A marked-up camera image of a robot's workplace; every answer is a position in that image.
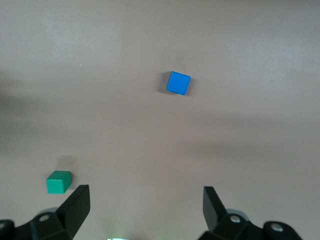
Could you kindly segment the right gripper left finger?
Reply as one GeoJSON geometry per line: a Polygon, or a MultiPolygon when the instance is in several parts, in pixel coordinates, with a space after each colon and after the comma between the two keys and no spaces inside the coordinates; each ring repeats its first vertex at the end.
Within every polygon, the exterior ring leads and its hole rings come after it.
{"type": "Polygon", "coordinates": [[[2,240],[72,240],[90,212],[90,187],[79,185],[58,208],[43,210],[29,222],[15,226],[0,221],[2,240]]]}

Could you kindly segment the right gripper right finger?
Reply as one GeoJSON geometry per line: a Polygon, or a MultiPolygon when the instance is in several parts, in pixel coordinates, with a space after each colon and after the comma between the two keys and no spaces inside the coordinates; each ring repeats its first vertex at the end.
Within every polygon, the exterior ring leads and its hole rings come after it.
{"type": "Polygon", "coordinates": [[[208,231],[200,240],[300,240],[288,224],[267,221],[260,228],[238,213],[229,213],[212,186],[203,188],[202,212],[208,231]]]}

